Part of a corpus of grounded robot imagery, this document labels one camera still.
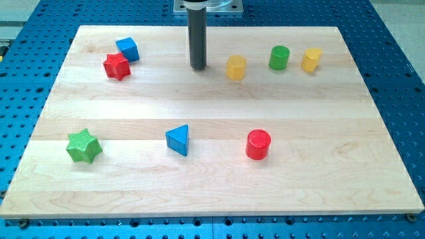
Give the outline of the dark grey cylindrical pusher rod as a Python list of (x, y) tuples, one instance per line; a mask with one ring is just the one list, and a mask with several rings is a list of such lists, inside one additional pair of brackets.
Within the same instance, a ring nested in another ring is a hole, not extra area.
[(207, 9), (187, 9), (187, 12), (190, 65), (203, 70), (207, 65)]

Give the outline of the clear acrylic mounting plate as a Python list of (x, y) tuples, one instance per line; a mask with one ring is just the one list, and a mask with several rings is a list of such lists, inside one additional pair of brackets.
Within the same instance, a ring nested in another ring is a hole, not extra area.
[[(173, 1), (174, 14), (187, 14), (183, 0)], [(243, 0), (208, 0), (207, 13), (243, 14)]]

